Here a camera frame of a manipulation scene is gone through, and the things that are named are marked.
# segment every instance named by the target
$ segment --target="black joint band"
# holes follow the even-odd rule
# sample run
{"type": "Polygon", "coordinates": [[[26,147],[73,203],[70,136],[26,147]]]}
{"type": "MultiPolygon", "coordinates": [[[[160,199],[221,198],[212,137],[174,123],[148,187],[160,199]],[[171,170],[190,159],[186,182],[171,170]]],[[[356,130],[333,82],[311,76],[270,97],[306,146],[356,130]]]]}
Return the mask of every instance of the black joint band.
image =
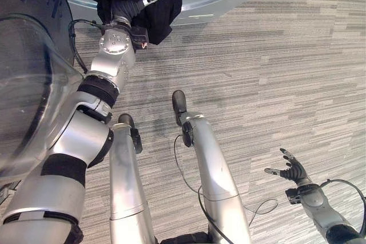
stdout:
{"type": "Polygon", "coordinates": [[[12,214],[4,219],[3,224],[10,223],[12,221],[17,221],[19,217],[21,217],[21,213],[12,214]]]}
{"type": "Polygon", "coordinates": [[[111,130],[109,130],[107,139],[101,149],[101,151],[98,153],[98,155],[93,159],[93,161],[91,161],[91,163],[88,165],[88,168],[93,167],[94,165],[100,163],[103,161],[105,155],[108,153],[110,147],[112,146],[113,143],[113,137],[114,134],[111,130]]]}
{"type": "Polygon", "coordinates": [[[41,175],[60,175],[75,179],[85,187],[86,163],[67,154],[52,154],[43,164],[41,175]]]}
{"type": "Polygon", "coordinates": [[[56,211],[45,211],[44,218],[62,219],[70,222],[72,225],[79,225],[79,221],[69,214],[58,213],[56,211]]]}
{"type": "Polygon", "coordinates": [[[330,227],[325,234],[329,244],[344,244],[362,236],[348,224],[338,224],[330,227]]]}
{"type": "Polygon", "coordinates": [[[119,95],[117,88],[113,86],[107,79],[89,75],[80,84],[78,91],[84,91],[88,94],[95,95],[110,107],[113,107],[119,95]]]}
{"type": "Polygon", "coordinates": [[[89,117],[92,117],[98,121],[104,122],[104,124],[108,124],[112,118],[112,113],[108,113],[108,115],[105,117],[104,115],[102,115],[102,114],[96,112],[95,110],[90,109],[89,107],[84,106],[84,105],[79,105],[77,107],[77,110],[82,111],[84,114],[86,114],[89,117]]]}

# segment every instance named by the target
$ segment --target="floor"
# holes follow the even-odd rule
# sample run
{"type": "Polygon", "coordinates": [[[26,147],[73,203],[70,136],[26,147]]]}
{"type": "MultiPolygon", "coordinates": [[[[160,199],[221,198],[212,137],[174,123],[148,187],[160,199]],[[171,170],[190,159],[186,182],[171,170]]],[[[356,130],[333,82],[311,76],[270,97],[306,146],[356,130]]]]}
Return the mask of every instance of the floor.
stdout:
{"type": "MultiPolygon", "coordinates": [[[[284,147],[314,182],[341,178],[366,192],[365,9],[365,0],[249,0],[214,22],[175,27],[162,44],[137,53],[112,122],[128,112],[140,130],[138,164],[159,241],[207,228],[174,161],[180,129],[171,95],[181,89],[189,110],[211,122],[243,204],[279,202],[254,219],[252,242],[325,243],[302,207],[289,204],[284,191],[294,184],[264,168],[284,169],[284,147]]],[[[99,36],[90,29],[77,34],[88,64],[99,36]]],[[[194,150],[181,141],[177,149],[188,182],[198,188],[194,150]]],[[[110,243],[108,161],[87,171],[84,244],[110,243]]],[[[357,193],[338,183],[324,191],[359,230],[357,193]]]]}

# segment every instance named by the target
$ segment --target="black rubber sleeve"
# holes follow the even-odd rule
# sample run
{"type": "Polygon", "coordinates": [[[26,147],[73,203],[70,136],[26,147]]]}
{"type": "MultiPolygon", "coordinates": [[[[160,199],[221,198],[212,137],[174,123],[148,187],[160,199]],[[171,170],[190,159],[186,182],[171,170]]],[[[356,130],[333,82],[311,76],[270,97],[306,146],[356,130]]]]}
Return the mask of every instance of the black rubber sleeve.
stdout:
{"type": "Polygon", "coordinates": [[[67,154],[52,154],[42,166],[41,175],[60,175],[75,179],[85,187],[86,163],[67,154]]]}

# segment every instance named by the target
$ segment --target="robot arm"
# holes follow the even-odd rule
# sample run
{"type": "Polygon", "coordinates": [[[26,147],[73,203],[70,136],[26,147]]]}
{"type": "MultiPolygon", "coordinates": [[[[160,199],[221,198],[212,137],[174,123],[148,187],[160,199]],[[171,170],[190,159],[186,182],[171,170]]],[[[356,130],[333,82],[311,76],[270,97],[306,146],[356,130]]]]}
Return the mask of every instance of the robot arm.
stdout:
{"type": "Polygon", "coordinates": [[[301,203],[306,214],[310,217],[325,240],[330,244],[362,244],[366,240],[352,227],[352,225],[328,202],[321,187],[309,178],[302,164],[287,150],[280,149],[286,163],[287,170],[265,169],[268,174],[294,181],[296,189],[289,189],[286,195],[291,204],[301,203]]]}
{"type": "Polygon", "coordinates": [[[101,162],[113,142],[107,123],[128,71],[134,65],[130,19],[157,0],[115,3],[91,71],[61,107],[45,137],[47,157],[16,192],[1,220],[1,244],[76,244],[85,173],[101,162]]]}

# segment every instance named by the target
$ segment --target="wire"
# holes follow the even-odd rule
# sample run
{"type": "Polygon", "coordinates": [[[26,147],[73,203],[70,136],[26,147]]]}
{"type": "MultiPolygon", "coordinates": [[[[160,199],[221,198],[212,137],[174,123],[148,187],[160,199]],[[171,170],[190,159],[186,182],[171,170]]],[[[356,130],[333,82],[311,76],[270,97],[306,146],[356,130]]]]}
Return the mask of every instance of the wire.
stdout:
{"type": "MultiPolygon", "coordinates": [[[[201,201],[201,195],[203,195],[203,194],[201,194],[200,193],[200,190],[201,190],[201,188],[202,188],[202,185],[198,188],[198,190],[196,191],[194,188],[192,188],[191,186],[190,186],[190,184],[188,184],[188,182],[187,182],[187,180],[185,179],[185,177],[184,177],[184,172],[183,172],[183,170],[182,170],[182,168],[180,168],[180,166],[179,166],[179,163],[178,163],[178,159],[177,159],[177,149],[176,149],[176,143],[177,143],[177,140],[178,140],[178,138],[179,137],[181,137],[182,135],[180,134],[180,135],[178,135],[176,138],[175,138],[175,140],[174,140],[174,145],[173,145],[173,149],[174,149],[174,158],[175,158],[175,160],[176,160],[176,164],[177,164],[177,168],[179,169],[179,172],[180,172],[180,174],[181,174],[181,176],[182,176],[182,178],[183,178],[183,180],[184,180],[184,183],[187,185],[187,187],[188,188],[190,188],[190,190],[192,191],[192,192],[194,192],[194,193],[196,193],[197,195],[198,195],[198,201],[199,201],[199,203],[200,203],[200,206],[201,206],[201,209],[202,209],[202,211],[203,211],[203,213],[204,213],[204,215],[206,216],[206,218],[207,218],[207,220],[211,223],[211,225],[214,227],[214,229],[227,241],[227,242],[229,242],[230,244],[233,244],[233,242],[216,226],[216,224],[214,223],[214,220],[213,220],[213,218],[207,213],[207,211],[205,210],[205,208],[204,208],[204,206],[203,206],[203,204],[202,204],[202,201],[201,201]]],[[[273,211],[277,206],[279,205],[279,202],[276,200],[276,199],[273,199],[273,198],[271,198],[271,199],[267,199],[267,200],[265,200],[265,201],[263,201],[262,203],[260,203],[259,204],[259,206],[257,207],[257,209],[255,210],[255,211],[253,211],[253,210],[251,210],[251,209],[249,209],[249,208],[247,208],[246,206],[244,206],[243,205],[243,207],[244,208],[246,208],[247,210],[249,210],[249,211],[251,211],[252,213],[254,213],[254,215],[253,215],[253,217],[252,217],[252,219],[250,220],[250,223],[249,223],[249,225],[248,225],[248,227],[250,227],[250,225],[252,224],[252,222],[253,222],[253,220],[254,220],[254,218],[256,217],[256,215],[257,214],[259,214],[259,215],[262,215],[262,214],[268,214],[268,213],[270,213],[271,211],[273,211]],[[258,211],[259,211],[259,209],[264,205],[264,204],[266,204],[267,202],[269,202],[269,201],[275,201],[276,202],[276,204],[270,209],[270,210],[268,210],[268,211],[265,211],[265,212],[263,212],[263,213],[259,213],[258,211]]]]}
{"type": "Polygon", "coordinates": [[[184,177],[184,173],[183,173],[183,171],[182,171],[182,169],[180,168],[179,163],[178,163],[178,159],[177,159],[177,152],[176,152],[176,143],[177,143],[177,139],[178,139],[179,137],[181,137],[181,136],[182,136],[181,134],[180,134],[180,135],[178,135],[178,136],[175,138],[175,140],[174,140],[174,158],[175,158],[175,160],[176,160],[176,164],[177,164],[178,170],[179,170],[179,172],[181,173],[181,176],[182,176],[182,178],[183,178],[183,180],[184,180],[184,183],[187,185],[187,187],[188,187],[188,188],[190,188],[190,190],[191,190],[192,192],[194,192],[194,193],[198,194],[198,191],[196,191],[194,188],[192,188],[192,187],[190,186],[190,184],[188,184],[187,180],[186,180],[186,179],[185,179],[185,177],[184,177]]]}
{"type": "Polygon", "coordinates": [[[343,180],[343,179],[327,179],[327,181],[320,184],[319,188],[323,188],[324,186],[326,186],[332,182],[340,182],[340,183],[348,184],[351,187],[355,188],[356,191],[358,192],[358,194],[361,196],[361,200],[364,204],[364,219],[362,221],[362,226],[361,226],[361,230],[359,233],[364,238],[366,235],[366,197],[364,196],[362,191],[359,188],[357,188],[357,186],[355,186],[354,184],[348,182],[347,180],[343,180]]]}
{"type": "Polygon", "coordinates": [[[85,19],[76,19],[76,20],[72,20],[69,23],[69,27],[67,28],[69,31],[69,39],[70,39],[70,45],[73,48],[74,51],[74,56],[76,61],[78,62],[79,66],[82,68],[84,74],[87,73],[87,67],[85,66],[84,61],[82,60],[81,56],[79,55],[78,50],[76,49],[76,45],[75,45],[75,31],[74,31],[74,26],[76,23],[85,23],[85,24],[89,24],[91,26],[97,27],[100,31],[102,31],[104,29],[103,25],[97,24],[96,21],[89,21],[89,20],[85,20],[85,19]]]}
{"type": "Polygon", "coordinates": [[[277,206],[278,206],[278,205],[279,205],[278,200],[276,200],[276,199],[274,199],[274,198],[267,199],[267,200],[263,201],[262,203],[260,203],[260,204],[259,204],[259,206],[257,207],[257,209],[256,209],[255,211],[252,211],[252,210],[248,209],[247,207],[245,207],[245,206],[243,205],[243,207],[244,207],[244,208],[246,208],[247,210],[249,210],[249,211],[251,211],[252,213],[254,213],[254,215],[253,215],[252,219],[250,220],[250,223],[249,223],[248,227],[250,227],[250,226],[251,226],[251,224],[252,224],[252,222],[253,222],[253,220],[254,220],[254,218],[256,217],[256,215],[257,215],[257,214],[268,214],[268,213],[270,213],[271,211],[273,211],[275,208],[277,208],[277,206]],[[274,205],[270,210],[265,211],[264,213],[258,213],[258,211],[259,211],[259,209],[261,208],[261,206],[263,206],[264,204],[266,204],[266,203],[267,203],[267,202],[269,202],[269,201],[275,201],[275,203],[276,203],[276,204],[275,204],[275,205],[274,205]]]}
{"type": "Polygon", "coordinates": [[[202,186],[200,186],[197,190],[197,194],[198,194],[198,201],[200,203],[201,209],[204,212],[204,215],[206,216],[207,220],[211,223],[211,225],[214,227],[214,229],[220,234],[220,236],[222,236],[227,242],[229,242],[229,244],[234,244],[215,224],[214,220],[212,217],[210,217],[210,215],[206,212],[204,205],[202,204],[201,201],[201,195],[200,194],[200,190],[201,190],[202,186]]]}

